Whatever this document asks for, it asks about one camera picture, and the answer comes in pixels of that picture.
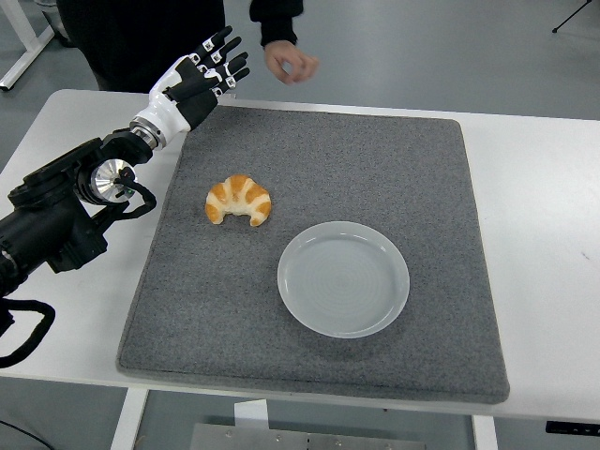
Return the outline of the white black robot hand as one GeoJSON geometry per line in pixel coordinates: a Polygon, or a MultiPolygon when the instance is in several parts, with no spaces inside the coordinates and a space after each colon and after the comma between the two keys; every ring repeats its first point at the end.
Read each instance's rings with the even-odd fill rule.
{"type": "Polygon", "coordinates": [[[245,52],[227,58],[241,43],[240,37],[230,37],[232,31],[226,26],[178,58],[151,88],[148,106],[137,113],[130,130],[144,132],[155,147],[164,147],[203,122],[218,99],[249,74],[245,52]]]}

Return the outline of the person's left hand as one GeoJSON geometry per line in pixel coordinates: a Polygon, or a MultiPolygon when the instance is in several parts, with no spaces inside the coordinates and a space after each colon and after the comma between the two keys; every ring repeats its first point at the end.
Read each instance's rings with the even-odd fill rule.
{"type": "Polygon", "coordinates": [[[287,85],[311,79],[320,66],[317,57],[302,52],[288,40],[269,42],[263,51],[268,70],[287,85]]]}

